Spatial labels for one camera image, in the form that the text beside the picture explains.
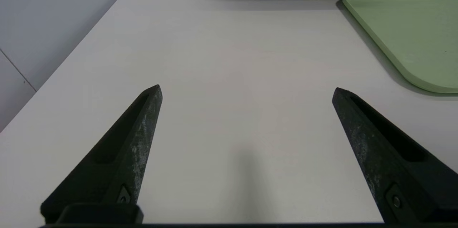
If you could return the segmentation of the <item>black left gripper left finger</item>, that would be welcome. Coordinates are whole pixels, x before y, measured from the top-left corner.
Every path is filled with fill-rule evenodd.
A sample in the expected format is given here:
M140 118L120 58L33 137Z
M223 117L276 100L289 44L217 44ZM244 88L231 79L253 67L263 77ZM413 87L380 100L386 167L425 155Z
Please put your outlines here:
M162 104L144 90L41 204L46 223L141 223L137 205Z

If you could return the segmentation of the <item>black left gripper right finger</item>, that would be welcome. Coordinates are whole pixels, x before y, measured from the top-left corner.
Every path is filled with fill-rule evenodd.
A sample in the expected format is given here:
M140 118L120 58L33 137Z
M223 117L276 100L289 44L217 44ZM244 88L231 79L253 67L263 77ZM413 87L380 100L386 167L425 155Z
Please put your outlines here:
M332 104L385 223L456 223L458 176L356 94Z

